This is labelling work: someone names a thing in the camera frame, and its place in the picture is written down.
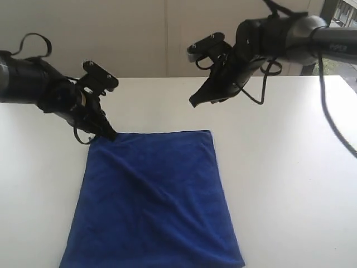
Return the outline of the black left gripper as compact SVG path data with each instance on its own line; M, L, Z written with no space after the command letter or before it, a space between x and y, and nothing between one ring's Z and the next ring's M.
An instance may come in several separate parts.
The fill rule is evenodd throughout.
M55 87L55 114L83 131L114 141L117 132L102 113L99 98L74 83Z

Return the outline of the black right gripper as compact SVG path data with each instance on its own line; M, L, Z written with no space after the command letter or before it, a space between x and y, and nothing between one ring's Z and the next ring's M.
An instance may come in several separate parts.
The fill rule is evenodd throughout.
M235 97L266 61L266 57L252 53L250 48L234 45L224 63L189 98L190 104L196 108L199 104L222 103Z

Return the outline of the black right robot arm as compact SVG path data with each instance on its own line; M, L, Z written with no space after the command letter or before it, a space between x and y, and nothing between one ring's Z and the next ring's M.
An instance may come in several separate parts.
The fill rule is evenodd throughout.
M245 20L237 28L233 46L224 39L223 33L215 32L187 48L190 62L212 61L207 80L189 99L193 107L235 97L269 61L311 65L326 58L356 64L356 29L329 27L317 16Z

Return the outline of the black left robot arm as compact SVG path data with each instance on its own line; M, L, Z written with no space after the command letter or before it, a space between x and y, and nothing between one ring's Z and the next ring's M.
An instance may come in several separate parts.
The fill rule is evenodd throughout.
M82 130L110 141L117 133L100 105L100 96L119 81L93 61L83 63L85 75L71 80L39 56L14 59L1 51L1 102L34 104L44 113L64 119L74 131Z

